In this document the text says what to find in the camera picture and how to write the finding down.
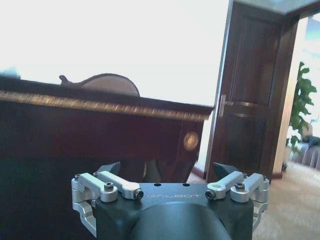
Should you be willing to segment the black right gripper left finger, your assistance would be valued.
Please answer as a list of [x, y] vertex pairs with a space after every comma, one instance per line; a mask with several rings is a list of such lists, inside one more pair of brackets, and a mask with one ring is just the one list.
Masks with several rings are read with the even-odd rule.
[[139, 183], [125, 180], [110, 170], [108, 167], [93, 174], [76, 174], [71, 180], [72, 209], [79, 213], [81, 223], [94, 237], [97, 236], [97, 222], [93, 211], [96, 200], [112, 203], [118, 199], [118, 194], [124, 199], [136, 201], [144, 197]]

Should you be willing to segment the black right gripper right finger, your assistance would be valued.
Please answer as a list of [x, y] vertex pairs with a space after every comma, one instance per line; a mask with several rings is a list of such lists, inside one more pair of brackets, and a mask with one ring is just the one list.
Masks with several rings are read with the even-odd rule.
[[218, 181], [207, 184], [205, 197], [210, 201], [221, 200], [229, 192], [231, 200], [236, 203], [244, 204], [252, 200], [252, 229], [255, 230], [261, 222], [263, 212], [268, 208], [269, 179], [259, 173], [248, 176], [232, 165], [214, 163], [213, 168]]

